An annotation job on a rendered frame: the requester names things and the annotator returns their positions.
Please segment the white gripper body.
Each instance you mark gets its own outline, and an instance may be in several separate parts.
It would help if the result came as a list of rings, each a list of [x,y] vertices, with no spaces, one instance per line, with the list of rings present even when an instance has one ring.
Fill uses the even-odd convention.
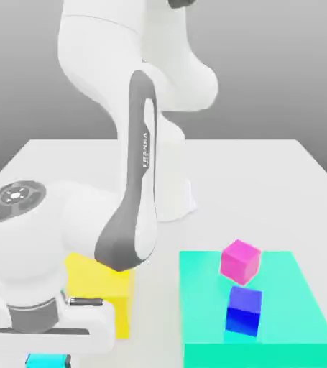
[[[19,333],[0,309],[0,354],[102,354],[115,342],[114,307],[60,306],[58,322],[44,333]]]

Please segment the small pink cube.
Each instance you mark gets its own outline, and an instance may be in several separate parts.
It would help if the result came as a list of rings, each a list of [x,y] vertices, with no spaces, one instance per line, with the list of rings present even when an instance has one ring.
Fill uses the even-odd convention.
[[[246,285],[258,272],[261,251],[237,239],[221,252],[219,272],[240,285]]]

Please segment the large turquoise box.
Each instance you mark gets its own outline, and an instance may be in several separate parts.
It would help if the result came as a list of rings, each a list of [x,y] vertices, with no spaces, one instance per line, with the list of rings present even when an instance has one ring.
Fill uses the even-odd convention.
[[[292,252],[262,253],[247,287],[262,292],[257,336],[227,331],[234,282],[219,251],[179,255],[183,368],[327,368],[327,322]]]

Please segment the small blue cube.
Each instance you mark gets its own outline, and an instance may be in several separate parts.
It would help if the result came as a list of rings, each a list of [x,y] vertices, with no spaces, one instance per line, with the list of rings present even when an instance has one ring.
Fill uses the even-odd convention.
[[[227,331],[257,337],[262,310],[262,291],[232,286],[226,309]]]

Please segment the large yellow box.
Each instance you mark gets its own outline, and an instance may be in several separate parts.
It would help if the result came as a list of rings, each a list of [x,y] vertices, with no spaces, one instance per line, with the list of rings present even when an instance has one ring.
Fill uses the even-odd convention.
[[[66,295],[102,298],[115,308],[116,338],[128,339],[132,319],[134,271],[114,271],[94,259],[71,253],[65,259]]]

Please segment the small cyan cube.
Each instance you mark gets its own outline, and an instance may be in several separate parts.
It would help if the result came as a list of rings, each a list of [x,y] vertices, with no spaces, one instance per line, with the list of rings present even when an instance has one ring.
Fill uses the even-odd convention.
[[[28,368],[65,368],[64,354],[30,354]]]

